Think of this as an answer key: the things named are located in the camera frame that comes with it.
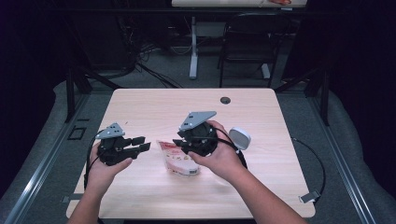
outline snack bag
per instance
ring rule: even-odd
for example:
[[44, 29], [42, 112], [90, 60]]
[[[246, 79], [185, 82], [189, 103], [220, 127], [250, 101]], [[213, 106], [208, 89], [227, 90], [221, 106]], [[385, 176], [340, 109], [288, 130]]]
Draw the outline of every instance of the snack bag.
[[157, 141], [163, 152], [165, 167], [179, 175], [197, 175], [199, 173], [199, 165], [186, 155], [180, 147], [174, 143]]

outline human hand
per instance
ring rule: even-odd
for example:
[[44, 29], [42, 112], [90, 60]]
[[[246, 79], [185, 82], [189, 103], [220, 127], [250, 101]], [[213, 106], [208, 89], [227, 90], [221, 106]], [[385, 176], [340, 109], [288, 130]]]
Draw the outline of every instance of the human hand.
[[[218, 122], [214, 120], [208, 120], [207, 122], [216, 129], [222, 130], [227, 133], [224, 130], [224, 127]], [[225, 141], [230, 141], [229, 138], [221, 131], [217, 131], [217, 135], [218, 138], [221, 138]], [[230, 178], [233, 177], [233, 175], [238, 170], [246, 169], [236, 155], [235, 150], [222, 142], [218, 142], [218, 146], [210, 156], [202, 157], [192, 151], [189, 152], [189, 156], [196, 163], [209, 168], [214, 174], [220, 176], [227, 181], [230, 181]]]
[[107, 166], [99, 159], [95, 161], [95, 159], [98, 157], [97, 151], [99, 144], [100, 143], [97, 143], [92, 147], [90, 165], [92, 163], [93, 164], [88, 175], [86, 192], [88, 191], [99, 197], [103, 197], [107, 192], [108, 188], [110, 187], [111, 183], [113, 182], [116, 174], [127, 168], [132, 163], [132, 159], [125, 159], [124, 161], [121, 161], [112, 166]]

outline metal rail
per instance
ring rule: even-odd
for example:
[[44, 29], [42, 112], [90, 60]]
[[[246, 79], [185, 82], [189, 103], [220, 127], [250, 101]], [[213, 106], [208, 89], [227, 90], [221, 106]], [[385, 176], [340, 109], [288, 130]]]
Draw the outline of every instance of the metal rail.
[[46, 180], [53, 164], [55, 163], [61, 151], [62, 142], [65, 138], [67, 138], [67, 133], [70, 133], [70, 131], [73, 129], [78, 114], [81, 111], [81, 108], [83, 108], [83, 106], [87, 103], [88, 98], [89, 95], [81, 95], [81, 98], [80, 100], [78, 100], [78, 104], [76, 106], [76, 115], [62, 127], [52, 148], [47, 152], [43, 160], [38, 165], [35, 173], [32, 175], [32, 178], [30, 179], [29, 183], [26, 185], [26, 188], [21, 194], [21, 197], [18, 199], [13, 209], [9, 213], [5, 222], [6, 224], [17, 224], [23, 222], [23, 219], [26, 216], [30, 206], [32, 205], [35, 196], [40, 191], [41, 186]]
[[315, 117], [318, 120], [318, 123], [320, 124], [322, 131], [324, 132], [327, 140], [329, 141], [330, 149], [335, 165], [338, 169], [338, 172], [340, 173], [341, 178], [344, 181], [350, 199], [355, 205], [356, 211], [358, 212], [358, 215], [361, 218], [361, 223], [364, 224], [376, 223], [375, 218], [373, 217], [373, 214], [371, 213], [368, 204], [366, 203], [363, 195], [361, 194], [361, 189], [359, 188], [358, 183], [353, 177], [353, 174], [350, 171], [349, 166], [347, 165], [347, 161], [345, 160], [343, 153], [341, 152], [341, 149], [337, 144], [337, 141], [332, 135], [331, 127], [326, 126], [320, 117], [318, 111], [318, 102], [312, 97], [308, 97], [307, 99], [312, 109], [314, 110]]

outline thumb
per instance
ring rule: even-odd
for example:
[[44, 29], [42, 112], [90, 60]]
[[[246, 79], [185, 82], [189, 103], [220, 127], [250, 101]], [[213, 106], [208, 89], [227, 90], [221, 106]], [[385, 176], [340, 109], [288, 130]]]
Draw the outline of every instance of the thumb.
[[131, 163], [132, 163], [132, 158], [127, 158], [127, 159], [125, 159], [111, 167], [113, 168], [113, 171], [115, 172], [115, 174], [118, 174], [119, 172], [121, 172], [125, 168], [127, 168]]

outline office chair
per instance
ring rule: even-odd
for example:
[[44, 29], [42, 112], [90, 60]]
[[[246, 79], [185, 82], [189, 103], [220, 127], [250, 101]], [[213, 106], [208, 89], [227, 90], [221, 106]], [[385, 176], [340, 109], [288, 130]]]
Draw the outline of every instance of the office chair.
[[283, 37], [291, 25], [290, 19], [276, 14], [242, 13], [226, 22], [220, 51], [219, 86], [224, 79], [224, 63], [264, 63], [272, 65], [267, 87], [271, 86], [277, 55]]

